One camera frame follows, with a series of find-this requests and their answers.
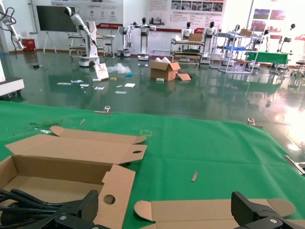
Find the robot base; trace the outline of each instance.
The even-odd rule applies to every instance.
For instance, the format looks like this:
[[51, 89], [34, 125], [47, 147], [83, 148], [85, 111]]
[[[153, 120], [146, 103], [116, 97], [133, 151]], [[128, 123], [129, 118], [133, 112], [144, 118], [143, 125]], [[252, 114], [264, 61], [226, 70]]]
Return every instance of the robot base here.
[[24, 88], [23, 79], [18, 77], [7, 77], [6, 81], [0, 83], [0, 96], [20, 91]]
[[139, 61], [148, 61], [149, 60], [149, 55], [145, 53], [139, 53], [138, 54], [138, 60]]
[[117, 55], [118, 56], [124, 56], [124, 57], [130, 57], [131, 56], [129, 50], [118, 50]]
[[80, 65], [80, 67], [93, 67], [94, 65], [100, 64], [100, 58], [99, 57], [80, 57], [78, 64]]

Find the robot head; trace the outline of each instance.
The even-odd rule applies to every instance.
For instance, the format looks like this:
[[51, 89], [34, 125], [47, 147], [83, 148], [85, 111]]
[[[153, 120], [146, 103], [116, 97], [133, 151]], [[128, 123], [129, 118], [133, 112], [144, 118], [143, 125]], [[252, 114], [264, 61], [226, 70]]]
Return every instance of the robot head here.
[[65, 7], [64, 12], [65, 12], [65, 14], [67, 14], [70, 17], [73, 15], [73, 12], [70, 7]]

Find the green table mat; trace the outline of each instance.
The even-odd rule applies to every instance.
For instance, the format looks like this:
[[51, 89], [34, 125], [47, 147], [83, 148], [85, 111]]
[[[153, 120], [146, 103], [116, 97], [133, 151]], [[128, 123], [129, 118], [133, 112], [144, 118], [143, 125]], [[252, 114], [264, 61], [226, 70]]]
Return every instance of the green table mat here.
[[[256, 53], [252, 52], [249, 54], [247, 60], [254, 61]], [[267, 63], [288, 63], [288, 54], [278, 52], [258, 52], [256, 62], [267, 62]]]
[[[135, 215], [133, 207], [139, 200], [224, 199], [233, 191], [247, 198], [287, 199], [296, 207], [291, 218], [305, 219], [305, 177], [284, 161], [285, 151], [264, 130], [240, 123], [145, 114], [108, 116], [7, 102], [0, 102], [0, 107], [1, 160], [11, 154], [5, 144], [52, 125], [147, 135], [144, 159], [127, 166], [136, 171], [136, 177], [125, 229], [151, 224]], [[192, 182], [194, 172], [198, 177]]]

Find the green tablecloth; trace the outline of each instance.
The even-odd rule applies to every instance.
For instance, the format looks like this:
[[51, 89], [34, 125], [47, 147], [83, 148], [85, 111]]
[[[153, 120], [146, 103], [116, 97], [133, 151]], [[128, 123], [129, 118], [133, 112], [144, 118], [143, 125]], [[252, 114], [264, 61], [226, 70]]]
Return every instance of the green tablecloth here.
[[[144, 114], [108, 116], [7, 102], [0, 102], [0, 117], [1, 160], [10, 155], [5, 144], [52, 125], [147, 135], [144, 159], [127, 166], [136, 171], [136, 177], [125, 229], [150, 224], [134, 213], [139, 200], [223, 199], [230, 198], [233, 191], [247, 198], [290, 200], [296, 206], [292, 218], [305, 219], [305, 177], [284, 161], [285, 151], [264, 130], [239, 123]], [[194, 172], [198, 177], [192, 182]]]
[[[256, 53], [252, 52], [249, 54], [247, 60], [254, 61]], [[267, 63], [288, 63], [288, 54], [278, 52], [258, 52], [256, 62], [267, 62]]]

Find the black screen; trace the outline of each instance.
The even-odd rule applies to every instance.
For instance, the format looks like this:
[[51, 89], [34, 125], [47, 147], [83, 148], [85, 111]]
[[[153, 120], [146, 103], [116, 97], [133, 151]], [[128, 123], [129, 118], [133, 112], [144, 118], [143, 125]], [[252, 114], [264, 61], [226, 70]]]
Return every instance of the black screen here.
[[41, 31], [76, 32], [71, 18], [64, 13], [62, 6], [37, 6]]

